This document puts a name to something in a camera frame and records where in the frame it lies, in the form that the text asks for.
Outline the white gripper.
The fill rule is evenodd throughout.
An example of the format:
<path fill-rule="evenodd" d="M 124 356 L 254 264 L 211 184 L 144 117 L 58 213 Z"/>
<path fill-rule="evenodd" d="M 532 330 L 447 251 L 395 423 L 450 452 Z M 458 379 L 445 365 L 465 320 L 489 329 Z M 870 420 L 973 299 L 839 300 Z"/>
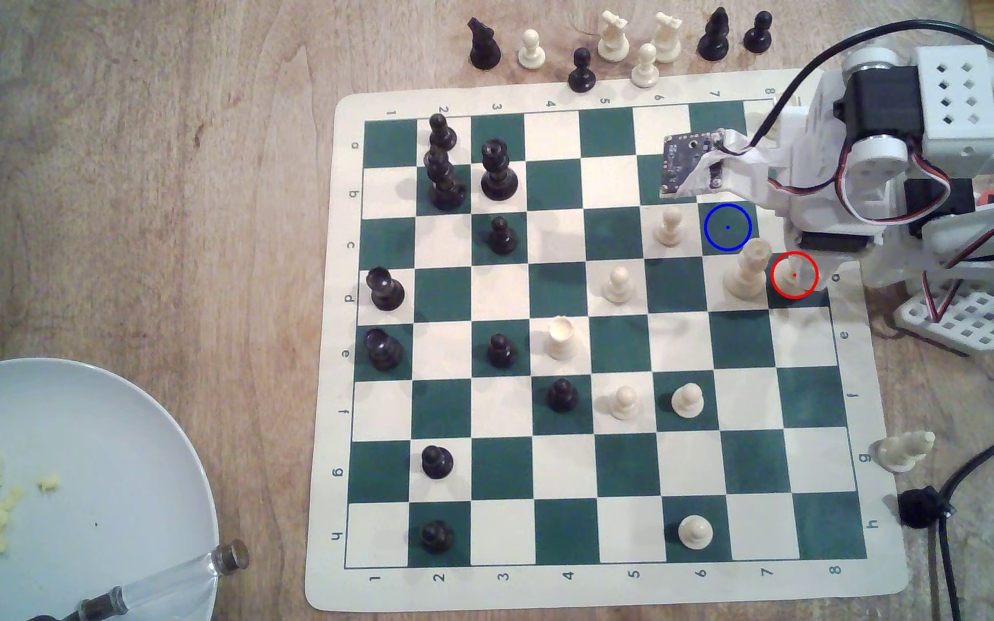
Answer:
<path fill-rule="evenodd" d="M 730 192 L 736 196 L 766 194 L 766 165 L 784 166 L 777 178 L 783 186 L 811 188 L 793 195 L 774 191 L 784 202 L 779 214 L 789 223 L 787 237 L 807 251 L 860 252 L 868 247 L 868 227 L 849 216 L 838 202 L 834 177 L 846 138 L 846 126 L 834 114 L 844 86 L 819 86 L 811 105 L 787 106 L 777 122 L 778 137 L 751 137 L 721 130 L 721 153 L 703 155 L 693 170 L 693 194 Z"/>

